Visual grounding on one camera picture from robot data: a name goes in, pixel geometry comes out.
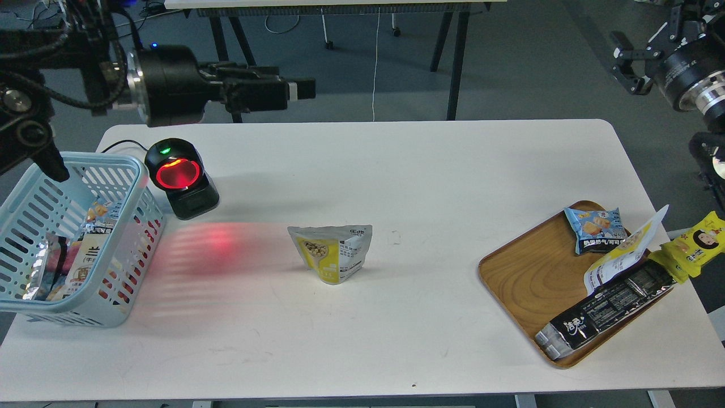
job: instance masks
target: white snack package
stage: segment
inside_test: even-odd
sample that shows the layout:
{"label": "white snack package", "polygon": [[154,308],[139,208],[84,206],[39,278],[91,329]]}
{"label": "white snack package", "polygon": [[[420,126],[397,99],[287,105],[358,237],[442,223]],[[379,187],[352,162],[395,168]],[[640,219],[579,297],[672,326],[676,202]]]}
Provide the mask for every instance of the white snack package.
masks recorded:
{"label": "white snack package", "polygon": [[597,287],[617,276],[619,272],[636,264],[647,250],[657,232],[657,226],[665,218],[669,205],[662,207],[652,218],[645,222],[635,233],[630,235],[617,248],[612,249],[598,261],[594,262],[584,273],[584,286],[587,296]]}
{"label": "white snack package", "polygon": [[337,285],[363,267],[373,226],[287,227],[287,232],[304,263],[323,282]]}

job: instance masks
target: black cable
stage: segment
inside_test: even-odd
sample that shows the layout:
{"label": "black cable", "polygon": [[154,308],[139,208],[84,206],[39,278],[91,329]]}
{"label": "black cable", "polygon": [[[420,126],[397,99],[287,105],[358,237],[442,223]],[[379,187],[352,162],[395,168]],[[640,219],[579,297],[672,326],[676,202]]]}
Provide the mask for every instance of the black cable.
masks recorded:
{"label": "black cable", "polygon": [[118,142],[115,142],[115,143],[111,144],[110,146],[106,147],[105,149],[103,149],[101,151],[101,153],[108,152],[113,147],[116,147],[116,146],[118,146],[119,144],[122,144],[122,143],[134,143],[134,144],[137,144],[141,149],[144,149],[144,151],[146,151],[146,152],[149,151],[147,148],[145,148],[141,143],[138,143],[136,140],[124,139],[124,140],[119,140]]}
{"label": "black cable", "polygon": [[57,51],[58,49],[60,49],[60,47],[64,46],[65,43],[68,41],[69,37],[70,37],[70,26],[66,24],[63,28],[63,32],[60,34],[60,36],[58,36],[58,39],[54,43],[40,46],[36,49],[31,49],[29,51],[11,52],[9,54],[0,54],[0,62],[25,60],[27,58],[34,58],[34,57],[40,57],[45,54],[51,54],[51,53]]}
{"label": "black cable", "polygon": [[118,38],[125,38],[125,37],[128,37],[128,36],[133,36],[134,37],[134,40],[133,41],[136,42],[136,37],[138,36],[138,32],[144,27],[144,23],[146,22],[146,19],[149,18],[149,13],[147,11],[148,8],[149,8],[149,0],[146,0],[146,3],[144,4],[144,8],[141,9],[141,13],[144,13],[144,12],[146,13],[146,15],[143,16],[144,17],[144,20],[141,21],[141,25],[138,28],[136,28],[136,24],[134,23],[133,19],[129,17],[128,18],[128,22],[130,23],[130,30],[131,30],[131,32],[128,33],[128,34],[124,34],[124,35],[122,35],[122,36],[120,36]]}
{"label": "black cable", "polygon": [[131,30],[131,32],[129,34],[133,37],[133,48],[135,48],[137,51],[140,49],[143,49],[144,43],[141,42],[141,37],[138,35],[138,30],[140,30],[141,27],[144,26],[144,23],[146,22],[146,18],[144,17],[144,21],[141,23],[141,27],[136,28],[136,24],[134,24],[133,18],[131,18],[131,16],[128,14],[128,12],[123,7],[118,7],[118,9],[115,10],[115,12],[128,19],[128,22],[130,23],[129,28]]}
{"label": "black cable", "polygon": [[53,89],[48,88],[47,86],[40,85],[39,83],[12,71],[0,70],[0,77],[5,76],[7,78],[11,78],[17,82],[20,82],[22,85],[27,86],[28,88],[31,88],[38,92],[42,92],[43,94],[48,95],[52,99],[55,99],[56,101],[69,106],[91,110],[98,109],[100,107],[106,107],[108,105],[111,105],[123,93],[123,90],[126,87],[126,74],[128,73],[128,65],[126,63],[125,52],[123,51],[121,43],[118,41],[113,41],[112,45],[116,54],[116,60],[120,64],[121,72],[119,73],[116,87],[111,91],[111,94],[106,99],[100,102],[84,102],[73,99],[71,97],[67,97],[57,91],[54,91]]}

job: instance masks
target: black snack package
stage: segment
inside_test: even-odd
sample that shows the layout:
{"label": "black snack package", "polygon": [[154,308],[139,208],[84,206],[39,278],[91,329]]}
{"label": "black snack package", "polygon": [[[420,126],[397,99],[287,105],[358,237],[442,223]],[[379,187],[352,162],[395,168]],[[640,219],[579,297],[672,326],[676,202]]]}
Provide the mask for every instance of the black snack package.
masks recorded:
{"label": "black snack package", "polygon": [[552,360],[566,357],[662,296],[675,283],[660,264],[647,260],[621,272],[556,316],[536,334],[536,342]]}

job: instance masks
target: red scanner light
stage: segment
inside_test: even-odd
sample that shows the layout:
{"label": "red scanner light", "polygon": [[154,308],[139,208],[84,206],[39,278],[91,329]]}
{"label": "red scanner light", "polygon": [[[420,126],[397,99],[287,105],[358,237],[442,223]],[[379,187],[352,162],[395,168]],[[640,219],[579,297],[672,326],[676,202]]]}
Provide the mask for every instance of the red scanner light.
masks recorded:
{"label": "red scanner light", "polygon": [[189,159],[177,159],[166,163],[156,172],[156,181],[168,189],[190,187],[202,175],[199,164]]}

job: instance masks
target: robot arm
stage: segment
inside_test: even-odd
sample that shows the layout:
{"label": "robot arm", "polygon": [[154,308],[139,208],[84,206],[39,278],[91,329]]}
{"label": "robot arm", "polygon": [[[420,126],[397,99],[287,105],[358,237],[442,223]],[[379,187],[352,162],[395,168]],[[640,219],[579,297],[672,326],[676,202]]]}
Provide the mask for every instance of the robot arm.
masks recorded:
{"label": "robot arm", "polygon": [[[123,7],[133,2],[60,0],[61,28],[0,30],[0,174],[30,158],[52,179],[68,178],[49,125],[51,99],[93,116],[137,107],[146,125],[169,126],[200,121],[209,101],[223,103],[230,113],[248,113],[283,110],[290,99],[315,97],[314,79],[288,80],[277,68],[200,65],[184,46],[145,49],[132,21],[127,58],[112,14],[131,20]],[[40,70],[62,68],[80,70],[88,101],[45,86]]]}
{"label": "robot arm", "polygon": [[[700,175],[725,213],[725,8],[720,0],[678,1],[644,49],[621,32],[612,74],[630,93],[646,95],[656,85],[678,112],[699,110],[709,132],[693,136],[689,151]],[[643,61],[645,74],[632,68]]]}

